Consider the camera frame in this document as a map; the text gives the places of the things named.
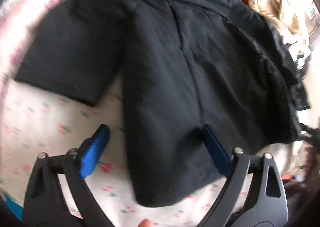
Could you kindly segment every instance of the teal fabric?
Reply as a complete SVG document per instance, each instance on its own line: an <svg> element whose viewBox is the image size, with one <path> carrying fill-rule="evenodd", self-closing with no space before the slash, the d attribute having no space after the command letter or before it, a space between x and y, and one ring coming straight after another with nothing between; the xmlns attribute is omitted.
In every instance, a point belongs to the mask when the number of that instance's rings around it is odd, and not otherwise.
<svg viewBox="0 0 320 227"><path fill-rule="evenodd" d="M9 207L9 209L14 213L14 215L22 221L22 210L23 208L19 205L17 205L14 201L10 199L7 195L5 195L6 198L6 205Z"/></svg>

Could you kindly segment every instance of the blue object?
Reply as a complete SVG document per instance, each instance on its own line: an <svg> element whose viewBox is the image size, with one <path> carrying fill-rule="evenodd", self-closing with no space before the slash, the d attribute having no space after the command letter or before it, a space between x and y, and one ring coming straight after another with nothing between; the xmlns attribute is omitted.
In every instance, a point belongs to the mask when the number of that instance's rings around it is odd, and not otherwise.
<svg viewBox="0 0 320 227"><path fill-rule="evenodd" d="M217 167L218 172L228 178L231 176L231 159L213 134L212 130L213 129L209 124L203 126L201 131L203 135L203 142L215 166Z"/></svg>
<svg viewBox="0 0 320 227"><path fill-rule="evenodd" d="M88 141L91 142L86 153L81 158L80 175L85 179L88 175L92 174L99 158L104 151L110 139L110 129L107 125L101 125L96 133Z"/></svg>
<svg viewBox="0 0 320 227"><path fill-rule="evenodd" d="M10 199L10 197L8 197L6 194L5 194L5 203L7 205L7 207L14 213L14 215L20 220L22 221L22 210L23 210L23 207L21 207L20 205L17 205L14 201L12 201Z"/></svg>

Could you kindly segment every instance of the metal screw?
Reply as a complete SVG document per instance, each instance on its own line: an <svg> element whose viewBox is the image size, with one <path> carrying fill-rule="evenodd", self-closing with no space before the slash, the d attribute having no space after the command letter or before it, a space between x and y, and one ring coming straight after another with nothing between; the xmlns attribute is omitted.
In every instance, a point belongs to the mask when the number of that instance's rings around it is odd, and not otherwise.
<svg viewBox="0 0 320 227"><path fill-rule="evenodd" d="M271 159L272 158L272 155L270 153L265 153L264 156L267 159Z"/></svg>
<svg viewBox="0 0 320 227"><path fill-rule="evenodd" d="M46 157L47 153L44 153L44 152L41 152L39 155L38 155L38 158L40 159L44 159Z"/></svg>
<svg viewBox="0 0 320 227"><path fill-rule="evenodd" d="M69 155L74 156L74 155L76 155L77 153L78 153L78 150L77 150L77 149L71 149L71 150L69 150Z"/></svg>
<svg viewBox="0 0 320 227"><path fill-rule="evenodd" d="M242 148L235 148L235 153L238 154L238 155L241 155L243 154L243 149Z"/></svg>

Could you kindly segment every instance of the black jacket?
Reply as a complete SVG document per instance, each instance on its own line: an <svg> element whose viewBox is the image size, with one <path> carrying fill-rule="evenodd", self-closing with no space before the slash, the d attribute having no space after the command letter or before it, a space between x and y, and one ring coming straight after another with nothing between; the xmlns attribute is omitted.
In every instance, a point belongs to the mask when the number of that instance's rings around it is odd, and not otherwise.
<svg viewBox="0 0 320 227"><path fill-rule="evenodd" d="M299 135L296 66L270 22L239 0L68 0L42 22L16 79L94 105L120 68L144 206L220 177L204 124L247 153Z"/></svg>

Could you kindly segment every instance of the blue gripper pad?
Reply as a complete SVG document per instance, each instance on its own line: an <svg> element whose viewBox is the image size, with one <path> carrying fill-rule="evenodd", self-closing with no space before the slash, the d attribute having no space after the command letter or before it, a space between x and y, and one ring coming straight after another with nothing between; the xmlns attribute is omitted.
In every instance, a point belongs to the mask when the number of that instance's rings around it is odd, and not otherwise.
<svg viewBox="0 0 320 227"><path fill-rule="evenodd" d="M88 175L92 174L96 165L99 162L99 158L104 151L107 143L110 139L110 129L107 125L101 124L97 131L94 133L92 138L87 139L89 142L89 147L87 147L86 152L81 158L81 169L80 175L85 179Z"/></svg>
<svg viewBox="0 0 320 227"><path fill-rule="evenodd" d="M232 154L229 151L229 147L224 148L221 145L212 131L213 129L210 124L203 126L201 133L203 136L204 145L207 148L213 163L218 169L218 172L228 178L231 176L230 164Z"/></svg>

